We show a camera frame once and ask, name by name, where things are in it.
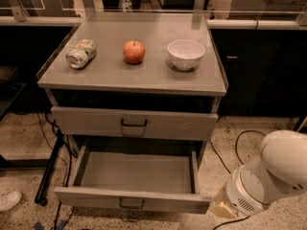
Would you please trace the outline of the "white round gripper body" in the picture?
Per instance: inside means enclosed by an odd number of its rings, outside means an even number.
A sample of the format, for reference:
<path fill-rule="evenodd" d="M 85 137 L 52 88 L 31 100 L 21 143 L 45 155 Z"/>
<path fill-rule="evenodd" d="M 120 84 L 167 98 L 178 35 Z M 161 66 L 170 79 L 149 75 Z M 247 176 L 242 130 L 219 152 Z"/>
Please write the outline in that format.
<path fill-rule="evenodd" d="M 259 214 L 271 206 L 265 201 L 265 189 L 261 180 L 244 166 L 230 175 L 225 191 L 231 206 L 246 216 Z"/>

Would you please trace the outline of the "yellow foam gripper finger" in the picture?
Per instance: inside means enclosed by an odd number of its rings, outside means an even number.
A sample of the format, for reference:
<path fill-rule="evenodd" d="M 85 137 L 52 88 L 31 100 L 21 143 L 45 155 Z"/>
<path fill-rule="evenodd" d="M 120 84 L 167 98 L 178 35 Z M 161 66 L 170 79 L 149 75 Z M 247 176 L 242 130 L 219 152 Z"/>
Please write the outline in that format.
<path fill-rule="evenodd" d="M 218 218 L 236 219 L 239 211 L 233 206 L 226 194 L 226 186 L 223 186 L 209 203 L 209 211 Z"/>

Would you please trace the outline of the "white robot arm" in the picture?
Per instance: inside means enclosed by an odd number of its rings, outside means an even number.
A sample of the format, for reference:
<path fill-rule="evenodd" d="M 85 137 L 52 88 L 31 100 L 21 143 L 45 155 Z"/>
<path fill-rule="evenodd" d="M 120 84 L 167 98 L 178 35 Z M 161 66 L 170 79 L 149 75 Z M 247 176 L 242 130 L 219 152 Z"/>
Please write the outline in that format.
<path fill-rule="evenodd" d="M 277 130 L 264 137 L 255 158 L 230 174 L 209 210 L 226 219 L 254 216 L 281 198 L 306 192 L 307 136 Z"/>

